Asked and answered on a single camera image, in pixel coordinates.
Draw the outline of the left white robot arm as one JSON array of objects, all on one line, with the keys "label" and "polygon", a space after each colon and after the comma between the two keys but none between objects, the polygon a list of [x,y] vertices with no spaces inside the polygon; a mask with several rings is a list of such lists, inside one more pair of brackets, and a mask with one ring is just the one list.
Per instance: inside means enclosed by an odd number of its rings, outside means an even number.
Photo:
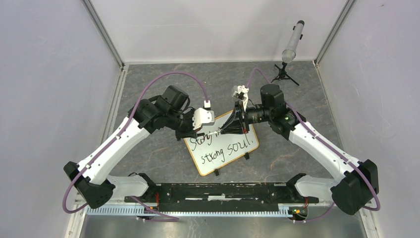
[{"label": "left white robot arm", "polygon": [[64,171],[92,209],[111,199],[135,196],[150,202],[156,195],[154,183],[145,174],[127,177],[111,176],[112,169],[137,144],[156,130],[164,127],[174,130],[177,140],[197,138],[203,125],[215,121],[210,101],[202,108],[189,106],[189,95],[170,85],[161,95],[141,99],[117,130],[90,156],[79,163],[68,162]]}]

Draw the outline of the white black marker pen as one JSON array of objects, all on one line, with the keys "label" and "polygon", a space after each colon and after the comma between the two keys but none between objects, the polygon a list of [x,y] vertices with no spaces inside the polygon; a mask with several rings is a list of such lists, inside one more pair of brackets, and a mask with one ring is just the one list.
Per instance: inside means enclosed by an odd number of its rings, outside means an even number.
[{"label": "white black marker pen", "polygon": [[206,135],[213,135],[213,134],[220,134],[221,130],[216,130],[216,131],[212,131],[212,132],[208,132],[206,133]]}]

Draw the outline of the yellow framed whiteboard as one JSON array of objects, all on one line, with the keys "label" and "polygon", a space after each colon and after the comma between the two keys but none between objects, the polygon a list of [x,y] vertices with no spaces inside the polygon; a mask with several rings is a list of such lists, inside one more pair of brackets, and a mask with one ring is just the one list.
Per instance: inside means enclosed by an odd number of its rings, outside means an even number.
[{"label": "yellow framed whiteboard", "polygon": [[206,176],[223,166],[256,150],[260,143],[254,126],[247,134],[212,134],[221,127],[231,115],[231,111],[218,116],[214,125],[204,126],[204,136],[185,138],[187,149],[201,176]]}]

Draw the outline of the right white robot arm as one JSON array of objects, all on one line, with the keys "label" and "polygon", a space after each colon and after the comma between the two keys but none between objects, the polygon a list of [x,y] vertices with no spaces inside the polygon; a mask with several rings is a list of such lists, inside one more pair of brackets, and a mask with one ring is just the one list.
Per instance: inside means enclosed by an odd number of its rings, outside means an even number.
[{"label": "right white robot arm", "polygon": [[331,202],[348,215],[364,208],[379,211],[378,168],[367,159],[360,161],[321,135],[297,110],[284,99],[280,87],[266,84],[260,89],[261,103],[248,107],[249,88],[234,86],[232,96],[237,99],[234,110],[219,132],[246,134],[252,124],[268,123],[270,128],[286,140],[299,146],[318,161],[331,178],[314,178],[299,174],[290,180],[286,196],[292,202],[304,197]]}]

